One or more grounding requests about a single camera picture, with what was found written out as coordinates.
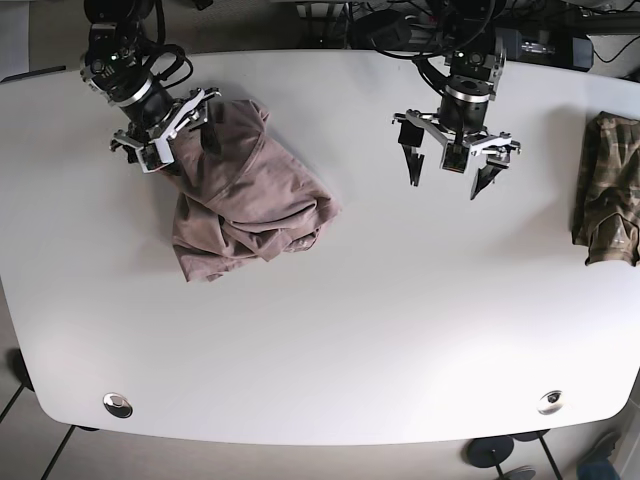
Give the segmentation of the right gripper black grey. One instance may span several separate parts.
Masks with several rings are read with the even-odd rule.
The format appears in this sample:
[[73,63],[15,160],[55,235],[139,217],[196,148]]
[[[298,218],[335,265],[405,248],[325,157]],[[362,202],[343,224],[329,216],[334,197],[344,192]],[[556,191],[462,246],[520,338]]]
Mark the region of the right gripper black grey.
[[169,141],[183,130],[200,130],[200,144],[211,155],[222,153],[218,125],[224,123],[224,104],[209,102],[220,97],[218,88],[196,88],[184,98],[174,101],[168,113],[155,125],[138,127],[136,134],[118,130],[113,134],[109,150],[123,149],[134,155],[168,155]]

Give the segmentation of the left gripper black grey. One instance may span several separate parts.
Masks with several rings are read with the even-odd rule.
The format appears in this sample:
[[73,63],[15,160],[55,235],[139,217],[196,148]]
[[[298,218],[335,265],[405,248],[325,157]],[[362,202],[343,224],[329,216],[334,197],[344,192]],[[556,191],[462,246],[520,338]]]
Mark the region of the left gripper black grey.
[[494,135],[488,131],[484,125],[488,103],[487,98],[470,102],[445,95],[435,113],[409,109],[393,116],[393,121],[400,126],[398,144],[404,152],[411,186],[419,186],[424,155],[418,149],[425,135],[430,135],[442,147],[442,155],[447,144],[455,143],[469,149],[468,164],[474,157],[486,158],[486,164],[476,173],[471,200],[510,167],[510,157],[521,152],[521,144],[509,133]]

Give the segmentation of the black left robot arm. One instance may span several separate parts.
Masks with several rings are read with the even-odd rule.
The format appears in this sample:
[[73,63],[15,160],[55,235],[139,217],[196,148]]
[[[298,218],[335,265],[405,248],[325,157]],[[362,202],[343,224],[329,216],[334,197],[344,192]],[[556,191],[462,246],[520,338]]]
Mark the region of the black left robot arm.
[[398,144],[414,187],[419,185],[424,163],[419,149],[425,135],[441,145],[443,170],[463,174],[471,159],[485,159],[476,172],[471,199],[510,167],[513,153],[521,151],[511,134],[492,134],[485,125],[506,63],[506,48],[493,25],[496,7],[495,1],[481,1],[473,8],[462,1],[442,2],[430,38],[434,47],[400,57],[412,62],[422,80],[440,96],[434,113],[408,109],[393,116],[400,125]]

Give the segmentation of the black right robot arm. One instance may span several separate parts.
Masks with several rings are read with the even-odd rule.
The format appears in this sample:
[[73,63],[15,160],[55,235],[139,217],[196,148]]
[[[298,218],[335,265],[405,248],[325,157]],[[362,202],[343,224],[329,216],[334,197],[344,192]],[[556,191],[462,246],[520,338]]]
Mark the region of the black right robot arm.
[[184,129],[208,122],[208,102],[216,88],[196,88],[183,98],[169,90],[194,73],[185,50],[166,41],[161,1],[85,1],[90,22],[88,49],[81,77],[92,90],[119,108],[128,118],[110,149],[123,149],[127,161],[146,173],[175,162],[170,143]]

